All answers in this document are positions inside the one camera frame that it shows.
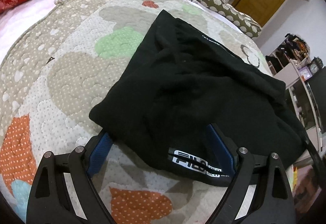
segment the folded black clothing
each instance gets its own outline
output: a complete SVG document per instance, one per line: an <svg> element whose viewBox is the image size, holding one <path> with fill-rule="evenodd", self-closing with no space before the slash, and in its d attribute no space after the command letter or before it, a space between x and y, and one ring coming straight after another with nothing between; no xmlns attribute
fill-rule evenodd
<svg viewBox="0 0 326 224"><path fill-rule="evenodd" d="M149 166L215 186L231 179L198 166L220 168L204 136L211 123L252 154L278 153L285 167L304 152L284 82L166 11L89 118ZM173 159L176 151L197 163Z"/></svg>

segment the polka dot quilt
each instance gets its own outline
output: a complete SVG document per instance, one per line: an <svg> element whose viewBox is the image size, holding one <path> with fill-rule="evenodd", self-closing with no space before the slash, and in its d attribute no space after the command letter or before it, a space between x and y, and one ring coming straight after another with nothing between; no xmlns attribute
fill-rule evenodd
<svg viewBox="0 0 326 224"><path fill-rule="evenodd" d="M62 2L16 41L0 68L0 191L23 220L43 154L71 152L101 131L89 111L163 9L270 74L249 37L185 0ZM225 192L156 171L124 145L112 147L92 181L117 224L205 223ZM66 182L84 217L68 174Z"/></svg>

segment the silver screw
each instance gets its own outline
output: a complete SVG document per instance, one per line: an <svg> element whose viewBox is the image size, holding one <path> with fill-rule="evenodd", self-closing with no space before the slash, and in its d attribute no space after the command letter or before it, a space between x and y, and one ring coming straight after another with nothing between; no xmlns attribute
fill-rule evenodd
<svg viewBox="0 0 326 224"><path fill-rule="evenodd" d="M272 158L275 159L275 160L278 159L278 154L275 153L275 152L273 152L273 153L271 154L271 156L272 156Z"/></svg>
<svg viewBox="0 0 326 224"><path fill-rule="evenodd" d="M49 158L49 157L51 157L51 155L52 155L51 151L47 151L44 154L44 158Z"/></svg>
<svg viewBox="0 0 326 224"><path fill-rule="evenodd" d="M240 153L242 153L242 154L247 154L247 153L248 153L248 150L247 150L245 147L241 147L241 148L239 148L239 151L240 151Z"/></svg>
<svg viewBox="0 0 326 224"><path fill-rule="evenodd" d="M84 147L83 146L78 146L78 147L75 148L75 151L77 153L83 152L83 150L84 150Z"/></svg>

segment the floral pillow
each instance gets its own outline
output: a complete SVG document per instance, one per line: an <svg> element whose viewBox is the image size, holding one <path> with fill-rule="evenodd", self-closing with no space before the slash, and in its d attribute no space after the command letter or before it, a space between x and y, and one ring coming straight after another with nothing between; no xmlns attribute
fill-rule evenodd
<svg viewBox="0 0 326 224"><path fill-rule="evenodd" d="M233 6L227 4L224 0L197 0L204 7L217 12L234 23L244 34L252 39L261 34L261 26L252 19L252 17L237 11Z"/></svg>

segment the white wall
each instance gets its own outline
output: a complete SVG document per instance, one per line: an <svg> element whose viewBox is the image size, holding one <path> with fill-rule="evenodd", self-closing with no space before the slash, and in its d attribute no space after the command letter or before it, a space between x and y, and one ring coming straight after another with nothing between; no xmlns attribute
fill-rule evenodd
<svg viewBox="0 0 326 224"><path fill-rule="evenodd" d="M269 55L287 33L302 37L310 46L311 58L320 57L326 64L325 0L286 0L255 42L264 55Z"/></svg>

